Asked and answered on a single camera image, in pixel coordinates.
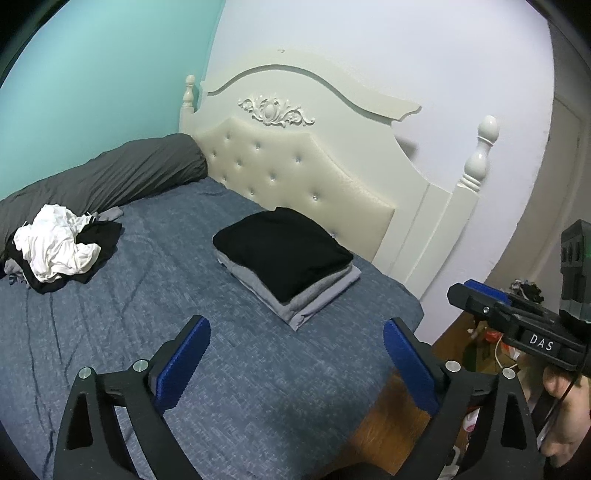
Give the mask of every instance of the bedpost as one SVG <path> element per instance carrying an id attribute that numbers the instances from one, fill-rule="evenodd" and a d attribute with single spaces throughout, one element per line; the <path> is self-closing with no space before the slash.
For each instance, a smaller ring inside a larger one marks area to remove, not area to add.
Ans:
<path id="1" fill-rule="evenodd" d="M 189 75 L 185 79 L 185 93 L 183 95 L 183 106 L 181 107 L 180 119 L 178 120 L 178 131 L 180 133 L 189 133 L 189 117 L 195 113 L 193 107 L 193 87 L 195 86 L 195 75 Z"/>
<path id="2" fill-rule="evenodd" d="M 498 138 L 499 125 L 496 118 L 487 115 L 478 125 L 478 145 L 472 156 L 466 160 L 464 175 L 460 179 L 459 186 L 469 188 L 476 193 L 480 191 L 480 185 L 488 170 L 488 154 Z"/>
<path id="3" fill-rule="evenodd" d="M 472 211 L 478 203 L 480 185 L 486 177 L 488 169 L 488 153 L 499 138 L 499 125 L 496 118 L 490 115 L 478 125 L 478 144 L 475 152 L 464 165 L 464 174 L 457 182 L 454 191 L 449 194 L 434 185 L 430 185 L 423 206 L 427 208 L 427 220 L 432 222 L 433 231 L 426 244 L 415 239 L 414 232 L 407 235 L 398 259 L 391 268 L 390 276 L 402 279 L 404 286 L 421 298 L 427 287 L 460 238 L 464 227 L 470 220 Z M 440 206 L 438 217 L 433 213 Z M 421 211 L 414 223 L 421 225 Z M 414 251 L 420 249 L 418 261 L 409 264 L 405 258 L 415 258 Z"/>

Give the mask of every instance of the bedpost finial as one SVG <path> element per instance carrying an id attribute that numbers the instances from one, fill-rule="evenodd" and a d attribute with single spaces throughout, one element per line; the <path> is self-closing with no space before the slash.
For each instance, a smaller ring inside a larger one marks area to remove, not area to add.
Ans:
<path id="1" fill-rule="evenodd" d="M 183 95 L 183 106 L 193 107 L 193 86 L 195 85 L 195 75 L 189 75 L 185 79 L 185 93 Z"/>
<path id="2" fill-rule="evenodd" d="M 476 193 L 480 191 L 480 185 L 488 170 L 488 154 L 498 138 L 499 125 L 496 118 L 487 115 L 478 125 L 478 144 L 475 152 L 464 165 L 464 175 L 460 179 L 461 186 Z"/>
<path id="3" fill-rule="evenodd" d="M 492 115 L 487 115 L 478 125 L 478 136 L 491 145 L 499 138 L 499 123 Z"/>

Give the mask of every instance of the door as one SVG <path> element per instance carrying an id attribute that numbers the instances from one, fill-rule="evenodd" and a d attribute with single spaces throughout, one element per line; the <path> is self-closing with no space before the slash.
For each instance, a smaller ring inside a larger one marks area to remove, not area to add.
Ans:
<path id="1" fill-rule="evenodd" d="M 578 183 L 582 132 L 583 121 L 555 97 L 548 144 L 531 197 L 511 241 L 486 281 L 489 285 L 508 288 L 516 278 L 533 280 L 543 268 L 549 250 L 560 237 Z"/>

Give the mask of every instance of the mattress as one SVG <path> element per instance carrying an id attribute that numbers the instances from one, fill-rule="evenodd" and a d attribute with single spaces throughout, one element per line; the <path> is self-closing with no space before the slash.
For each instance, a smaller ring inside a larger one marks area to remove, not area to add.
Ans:
<path id="1" fill-rule="evenodd" d="M 40 295 L 0 281 L 0 421 L 31 469 L 53 476 L 78 370 L 150 358 L 194 314 L 212 340 L 164 417 L 205 479 L 300 479 L 329 463 L 392 373 L 384 321 L 420 304 L 355 257 L 361 279 L 297 332 L 221 266 L 212 236 L 261 208 L 207 178 L 124 207 L 118 250 L 87 285 Z M 153 478 L 118 408 L 142 478 Z"/>

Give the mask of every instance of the bed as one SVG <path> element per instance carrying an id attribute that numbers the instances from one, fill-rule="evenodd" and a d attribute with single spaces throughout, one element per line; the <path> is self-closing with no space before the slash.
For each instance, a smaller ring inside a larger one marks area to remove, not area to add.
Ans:
<path id="1" fill-rule="evenodd" d="M 123 207 L 118 251 L 88 285 L 39 295 L 0 281 L 0 421 L 51 479 L 61 414 L 80 368 L 149 358 L 193 314 L 212 341 L 165 419 L 204 478 L 308 478 L 355 431 L 392 372 L 384 321 L 414 330 L 418 298 L 478 200 L 496 122 L 453 192 L 430 184 L 390 123 L 414 103 L 380 95 L 312 54 L 268 51 L 201 84 L 186 80 L 180 132 L 209 177 Z M 354 254 L 361 279 L 297 332 L 219 265 L 212 236 L 288 206 Z M 125 412 L 132 458 L 152 478 Z"/>

